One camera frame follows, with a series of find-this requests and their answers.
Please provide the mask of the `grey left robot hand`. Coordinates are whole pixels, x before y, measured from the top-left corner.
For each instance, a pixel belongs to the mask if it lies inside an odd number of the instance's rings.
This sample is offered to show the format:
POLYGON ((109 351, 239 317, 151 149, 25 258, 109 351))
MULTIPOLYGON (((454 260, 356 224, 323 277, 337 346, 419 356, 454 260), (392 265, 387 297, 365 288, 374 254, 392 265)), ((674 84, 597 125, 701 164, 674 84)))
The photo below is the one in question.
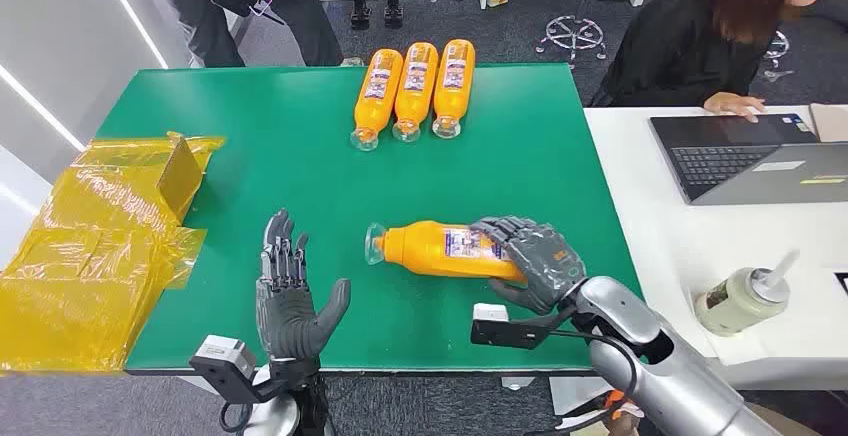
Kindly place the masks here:
POLYGON ((266 225, 256 280, 256 322, 271 360, 317 359, 346 314, 351 281, 335 281, 326 304, 316 310, 307 280, 308 234, 293 236, 294 221, 282 208, 266 225))

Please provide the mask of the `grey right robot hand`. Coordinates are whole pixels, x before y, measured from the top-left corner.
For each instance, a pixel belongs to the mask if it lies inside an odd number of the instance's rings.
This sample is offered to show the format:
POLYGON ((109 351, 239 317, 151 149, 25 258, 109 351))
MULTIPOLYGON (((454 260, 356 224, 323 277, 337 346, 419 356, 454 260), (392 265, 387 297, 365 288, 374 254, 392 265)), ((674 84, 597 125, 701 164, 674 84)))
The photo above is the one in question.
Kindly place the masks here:
POLYGON ((548 223, 518 216, 484 217, 471 228, 500 246, 526 279, 516 286, 491 278, 489 287, 539 316, 551 313, 587 278, 580 256, 548 223))

